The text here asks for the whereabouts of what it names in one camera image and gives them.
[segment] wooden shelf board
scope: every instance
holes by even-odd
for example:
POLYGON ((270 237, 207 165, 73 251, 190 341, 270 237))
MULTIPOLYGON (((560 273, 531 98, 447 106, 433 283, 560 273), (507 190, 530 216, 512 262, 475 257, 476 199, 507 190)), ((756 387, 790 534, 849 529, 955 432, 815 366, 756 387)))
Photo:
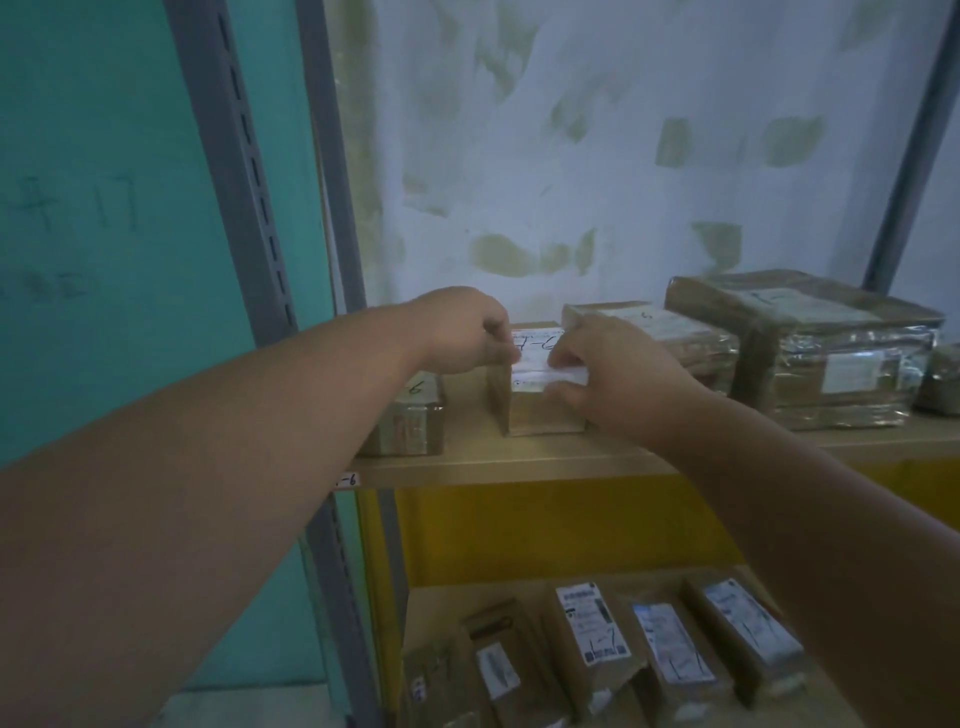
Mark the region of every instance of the wooden shelf board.
MULTIPOLYGON (((766 590, 749 570, 745 567, 739 567, 738 570, 746 582, 758 589, 765 598, 769 598, 766 590)), ((691 571, 694 569, 608 574, 604 575, 603 579, 631 591, 645 587, 676 588, 684 574, 691 571)), ((585 576, 584 580, 588 581, 590 578, 585 576)), ((532 617, 538 616, 543 611, 547 583, 546 579, 529 579, 414 589, 407 601, 402 651, 406 654, 436 640, 451 637, 461 619, 509 598, 519 599, 532 617)), ((534 619, 533 622, 543 639, 540 620, 534 619)), ((635 710, 626 701, 623 708, 635 710)), ((585 725, 597 728, 621 725, 640 728, 647 725, 639 716, 625 720, 622 719, 623 716, 611 715, 610 710, 613 709, 608 709, 585 725)), ((802 698, 786 700, 762 710, 732 710, 697 725, 703 728, 861 728, 863 723, 825 674, 818 671, 811 676, 807 693, 802 698)))
MULTIPOLYGON (((444 454, 357 458, 362 488, 474 485, 672 473, 656 455, 594 427, 582 434, 504 437, 482 370, 444 378, 444 454)), ((960 456, 960 419, 914 414, 904 427, 825 430, 805 439, 854 463, 960 456)))

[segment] hand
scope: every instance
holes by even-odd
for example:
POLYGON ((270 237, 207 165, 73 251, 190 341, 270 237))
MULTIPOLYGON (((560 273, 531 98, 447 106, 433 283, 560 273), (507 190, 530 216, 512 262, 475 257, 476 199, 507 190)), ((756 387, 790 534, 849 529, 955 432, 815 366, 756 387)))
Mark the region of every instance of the hand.
POLYGON ((453 375, 520 359, 507 310, 476 288, 441 288, 403 305, 423 334, 420 368, 427 372, 453 375))
POLYGON ((558 397, 610 434, 659 451, 710 390, 645 331, 612 316, 584 316, 550 353, 552 367, 586 365, 587 386, 549 384, 558 397))

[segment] finger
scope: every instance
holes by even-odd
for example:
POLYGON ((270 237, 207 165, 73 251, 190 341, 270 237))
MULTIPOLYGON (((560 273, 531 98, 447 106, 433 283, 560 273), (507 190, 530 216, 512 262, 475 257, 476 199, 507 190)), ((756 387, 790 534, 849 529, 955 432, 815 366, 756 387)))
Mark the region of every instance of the finger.
POLYGON ((560 337, 546 363, 555 369, 583 364, 587 352, 589 333, 584 327, 577 327, 560 337))
POLYGON ((574 384, 572 381, 552 381, 544 387, 543 395, 566 402, 579 415, 583 415, 587 407, 588 390, 583 384, 574 384))
POLYGON ((497 341, 512 344, 514 336, 510 332, 510 316, 507 309, 497 299, 484 297, 483 328, 497 341))
POLYGON ((484 349, 484 364, 516 364, 520 360, 520 349, 514 346, 514 342, 504 344, 502 341, 496 341, 493 338, 487 339, 487 345, 484 349))

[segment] teal wall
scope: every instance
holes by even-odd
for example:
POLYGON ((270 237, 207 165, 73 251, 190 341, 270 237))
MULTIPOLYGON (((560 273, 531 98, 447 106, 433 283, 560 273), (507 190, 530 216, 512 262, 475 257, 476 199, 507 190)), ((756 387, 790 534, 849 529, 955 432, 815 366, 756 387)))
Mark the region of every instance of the teal wall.
MULTIPOLYGON (((309 326, 332 307, 293 2, 229 9, 309 326)), ((0 463, 252 348, 158 0, 0 7, 0 348, 0 463)), ((324 655, 294 548, 188 685, 324 680, 324 655)))

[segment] forearm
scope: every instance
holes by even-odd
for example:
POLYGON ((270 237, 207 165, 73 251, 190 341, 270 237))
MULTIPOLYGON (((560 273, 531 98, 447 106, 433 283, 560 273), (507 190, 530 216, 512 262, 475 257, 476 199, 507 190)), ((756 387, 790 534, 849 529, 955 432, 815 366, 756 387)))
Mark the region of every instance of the forearm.
POLYGON ((736 402, 698 397, 684 421, 661 454, 696 484, 864 717, 948 719, 960 536, 736 402))
POLYGON ((402 306, 336 320, 0 473, 0 697, 21 701, 4 710, 109 724, 158 706, 420 366, 414 331, 402 306))

